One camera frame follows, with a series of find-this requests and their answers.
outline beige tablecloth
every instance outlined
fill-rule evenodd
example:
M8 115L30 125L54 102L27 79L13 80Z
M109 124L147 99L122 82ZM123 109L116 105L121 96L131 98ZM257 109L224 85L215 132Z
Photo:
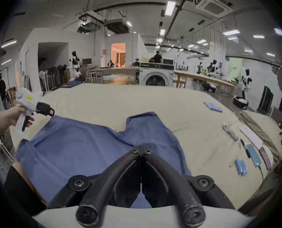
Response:
M243 123L207 93L159 86L81 84L71 89L58 89L41 101L50 104L55 115L104 125L115 131L125 129L129 116L155 112L179 140L192 175L212 177L236 209L261 185L260 170L222 128L223 123L231 122L238 135L248 141L239 131ZM209 110L205 101L217 104L223 112ZM35 114L34 119L33 126L26 130L29 140L50 117ZM13 135L13 128L11 135L17 149L20 139ZM245 160L249 170L243 177L238 175L235 165L229 166L236 155ZM265 177L266 168L262 171Z

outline doorway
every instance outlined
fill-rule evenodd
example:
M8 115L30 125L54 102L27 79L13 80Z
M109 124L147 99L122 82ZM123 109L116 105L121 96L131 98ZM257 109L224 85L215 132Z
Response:
M125 67L126 43L111 44L111 60L115 67Z

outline black t-shirt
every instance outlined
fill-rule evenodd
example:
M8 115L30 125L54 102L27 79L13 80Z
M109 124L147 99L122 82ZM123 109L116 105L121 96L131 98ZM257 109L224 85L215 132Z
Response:
M154 55L154 63L161 63L162 56L160 54Z
M0 81L0 97L2 99L6 98L6 84L3 80Z

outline smartphone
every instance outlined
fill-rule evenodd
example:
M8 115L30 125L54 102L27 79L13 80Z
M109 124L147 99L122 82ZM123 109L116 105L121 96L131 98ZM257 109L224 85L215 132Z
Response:
M258 166L261 164L261 160L259 158L259 155L257 154L256 150L254 149L253 145L251 142L246 142L245 143L245 146L247 147L249 153L250 153L250 156L253 160L253 163L255 166Z
M259 154L263 158L263 161L264 161L264 163L266 165L266 169L269 170L271 168L271 162L270 162L270 159L268 158L268 155L267 155L267 153L266 153L266 151L264 150L263 147L261 147L259 149Z

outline wooden workbench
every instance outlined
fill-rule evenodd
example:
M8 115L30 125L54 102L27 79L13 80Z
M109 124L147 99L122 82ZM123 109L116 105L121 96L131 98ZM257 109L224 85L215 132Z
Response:
M178 75L176 88L178 88L178 86L179 86L179 81L180 81L181 77L183 77L183 78L193 78L193 79L197 79L199 81L210 82L210 83L215 84L218 87L221 87L221 86L229 87L231 90L230 90L230 93L229 93L228 108L230 107L232 95L233 95L233 93L236 89L235 85L232 85L231 83L229 83L227 81L223 81L223 80L218 79L218 78L212 78L212 77L208 77L208 76L205 76L205 75L190 73L190 72L186 72L186 71L174 70L174 73Z

